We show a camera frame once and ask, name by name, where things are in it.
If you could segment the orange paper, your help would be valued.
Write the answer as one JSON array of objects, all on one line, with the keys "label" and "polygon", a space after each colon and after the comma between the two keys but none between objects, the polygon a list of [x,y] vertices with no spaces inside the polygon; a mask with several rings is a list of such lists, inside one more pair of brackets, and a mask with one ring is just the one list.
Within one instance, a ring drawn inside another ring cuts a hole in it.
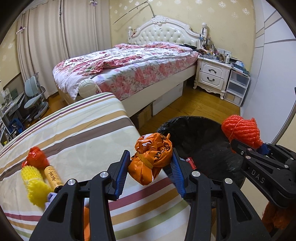
[{"label": "orange paper", "polygon": [[90,241],[90,215],[89,215],[89,208],[84,207],[84,240]]}]

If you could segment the yellow foam net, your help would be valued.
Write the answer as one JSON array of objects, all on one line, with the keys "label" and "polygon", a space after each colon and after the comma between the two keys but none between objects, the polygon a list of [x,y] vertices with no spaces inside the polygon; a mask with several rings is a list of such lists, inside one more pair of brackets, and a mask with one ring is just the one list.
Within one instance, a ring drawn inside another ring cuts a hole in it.
[{"label": "yellow foam net", "polygon": [[34,166],[24,166],[21,169],[21,177],[29,201],[39,208],[45,208],[48,194],[53,189],[44,181],[40,171]]}]

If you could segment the white box under bed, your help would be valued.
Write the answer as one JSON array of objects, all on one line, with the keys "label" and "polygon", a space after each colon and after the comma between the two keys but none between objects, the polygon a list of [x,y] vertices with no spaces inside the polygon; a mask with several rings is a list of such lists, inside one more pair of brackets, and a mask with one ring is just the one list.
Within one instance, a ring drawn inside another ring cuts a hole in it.
[{"label": "white box under bed", "polygon": [[180,98],[183,93],[183,84],[179,84],[170,91],[166,92],[159,98],[157,98],[153,102],[152,106],[152,115],[158,114],[160,111],[162,111],[164,108],[169,106],[171,103],[173,103],[175,100]]}]

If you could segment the white bottle on nightstand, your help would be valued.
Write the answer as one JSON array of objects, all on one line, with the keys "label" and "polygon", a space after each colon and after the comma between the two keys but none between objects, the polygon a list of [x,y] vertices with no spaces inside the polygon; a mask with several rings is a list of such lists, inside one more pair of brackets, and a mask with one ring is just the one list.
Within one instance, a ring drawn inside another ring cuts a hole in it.
[{"label": "white bottle on nightstand", "polygon": [[226,56],[225,63],[226,64],[229,64],[230,63],[230,56],[228,54]]}]

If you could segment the beige curtains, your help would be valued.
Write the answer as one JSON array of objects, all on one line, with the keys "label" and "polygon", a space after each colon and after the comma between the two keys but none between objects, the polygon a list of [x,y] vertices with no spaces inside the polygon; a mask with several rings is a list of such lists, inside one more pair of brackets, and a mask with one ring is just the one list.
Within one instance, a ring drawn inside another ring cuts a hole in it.
[{"label": "beige curtains", "polygon": [[111,48],[109,1],[33,1],[18,28],[22,78],[37,74],[45,97],[58,91],[52,74],[58,63]]}]

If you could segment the orange plastic bag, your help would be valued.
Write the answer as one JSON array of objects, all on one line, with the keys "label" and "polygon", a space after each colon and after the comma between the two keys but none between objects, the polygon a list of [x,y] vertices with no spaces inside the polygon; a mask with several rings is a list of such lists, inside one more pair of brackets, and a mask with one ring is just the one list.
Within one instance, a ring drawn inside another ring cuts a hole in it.
[{"label": "orange plastic bag", "polygon": [[170,134],[149,133],[141,136],[135,143],[135,154],[131,157],[128,173],[139,184],[152,183],[162,168],[170,164],[173,144]]}]

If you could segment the pink floral quilt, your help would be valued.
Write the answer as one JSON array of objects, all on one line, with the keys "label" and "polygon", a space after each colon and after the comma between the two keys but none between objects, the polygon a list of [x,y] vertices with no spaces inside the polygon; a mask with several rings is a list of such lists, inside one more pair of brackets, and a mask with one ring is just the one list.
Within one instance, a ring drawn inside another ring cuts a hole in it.
[{"label": "pink floral quilt", "polygon": [[191,48],[168,42],[121,43],[60,62],[53,69],[53,78],[72,100],[80,95],[79,84],[84,80],[93,81],[97,93],[111,92],[124,100],[193,66],[198,56]]}]

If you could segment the white tufted bed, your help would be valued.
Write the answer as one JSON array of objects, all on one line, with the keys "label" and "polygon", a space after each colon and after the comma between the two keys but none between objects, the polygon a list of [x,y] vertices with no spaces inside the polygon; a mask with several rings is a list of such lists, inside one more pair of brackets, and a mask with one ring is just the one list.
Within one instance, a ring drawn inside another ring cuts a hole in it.
[{"label": "white tufted bed", "polygon": [[55,84],[68,104],[110,92],[131,116],[195,75],[201,35],[189,25],[155,16],[129,33],[126,44],[54,67]]}]

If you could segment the black lined trash bin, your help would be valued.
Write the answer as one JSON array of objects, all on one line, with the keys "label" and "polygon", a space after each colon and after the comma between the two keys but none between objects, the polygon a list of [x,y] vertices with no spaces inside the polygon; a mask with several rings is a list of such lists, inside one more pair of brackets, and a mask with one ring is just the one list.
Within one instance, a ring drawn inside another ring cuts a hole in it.
[{"label": "black lined trash bin", "polygon": [[240,173],[243,157],[232,152],[221,124],[202,116],[179,116],[163,123],[158,133],[170,134],[170,141],[180,158],[192,158],[197,169],[212,180],[232,179],[242,187]]}]

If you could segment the red foam net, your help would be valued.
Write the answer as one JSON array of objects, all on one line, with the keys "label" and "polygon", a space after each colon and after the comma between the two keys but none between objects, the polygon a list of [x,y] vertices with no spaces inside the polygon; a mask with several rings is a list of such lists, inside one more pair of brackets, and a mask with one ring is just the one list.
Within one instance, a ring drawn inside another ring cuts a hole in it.
[{"label": "red foam net", "polygon": [[255,118],[246,120],[234,114],[222,122],[221,128],[230,143],[238,140],[253,149],[258,149],[263,145]]}]

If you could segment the cardboard box under bed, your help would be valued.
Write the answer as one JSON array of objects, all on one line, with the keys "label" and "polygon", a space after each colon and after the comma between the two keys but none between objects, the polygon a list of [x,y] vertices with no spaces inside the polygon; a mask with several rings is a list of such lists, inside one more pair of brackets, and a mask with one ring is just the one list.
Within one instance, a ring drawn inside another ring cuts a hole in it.
[{"label": "cardboard box under bed", "polygon": [[147,121],[152,118],[152,104],[149,104],[145,108],[141,109],[133,116],[130,117],[133,124],[137,129],[142,128]]}]

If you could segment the grey desk chair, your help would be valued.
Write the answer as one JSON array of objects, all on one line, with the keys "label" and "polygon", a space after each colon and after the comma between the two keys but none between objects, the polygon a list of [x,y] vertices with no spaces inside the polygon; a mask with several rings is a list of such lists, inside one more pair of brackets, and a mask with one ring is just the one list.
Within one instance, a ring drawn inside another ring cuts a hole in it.
[{"label": "grey desk chair", "polygon": [[49,108],[49,104],[44,96],[46,90],[40,85],[38,74],[39,73],[37,72],[25,81],[25,94],[29,99],[25,103],[24,109],[30,112],[25,121],[28,121],[29,123],[35,120],[40,120]]}]

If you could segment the white nightstand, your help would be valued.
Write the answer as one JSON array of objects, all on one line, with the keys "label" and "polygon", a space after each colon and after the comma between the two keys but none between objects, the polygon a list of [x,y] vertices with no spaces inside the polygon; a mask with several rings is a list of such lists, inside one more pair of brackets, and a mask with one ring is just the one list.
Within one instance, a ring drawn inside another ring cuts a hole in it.
[{"label": "white nightstand", "polygon": [[193,89],[201,87],[209,93],[220,95],[223,100],[231,69],[230,64],[199,55]]}]

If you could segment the orange bottle black cap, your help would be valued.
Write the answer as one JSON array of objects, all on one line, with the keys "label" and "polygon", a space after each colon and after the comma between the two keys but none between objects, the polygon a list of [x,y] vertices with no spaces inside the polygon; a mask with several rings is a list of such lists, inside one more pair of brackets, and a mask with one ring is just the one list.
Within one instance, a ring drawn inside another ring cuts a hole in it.
[{"label": "orange bottle black cap", "polygon": [[58,172],[53,166],[47,166],[44,169],[44,174],[49,182],[49,185],[52,187],[55,193],[58,193],[61,188],[64,186]]}]

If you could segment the white desk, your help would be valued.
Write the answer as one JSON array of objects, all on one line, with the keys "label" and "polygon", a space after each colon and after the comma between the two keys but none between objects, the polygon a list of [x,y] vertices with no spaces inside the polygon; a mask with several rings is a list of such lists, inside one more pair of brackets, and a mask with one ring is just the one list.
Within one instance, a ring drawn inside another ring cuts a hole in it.
[{"label": "white desk", "polygon": [[1,91],[1,119],[6,126],[10,123],[10,117],[18,112],[25,97],[25,93],[22,92],[15,99],[12,99],[8,88]]}]

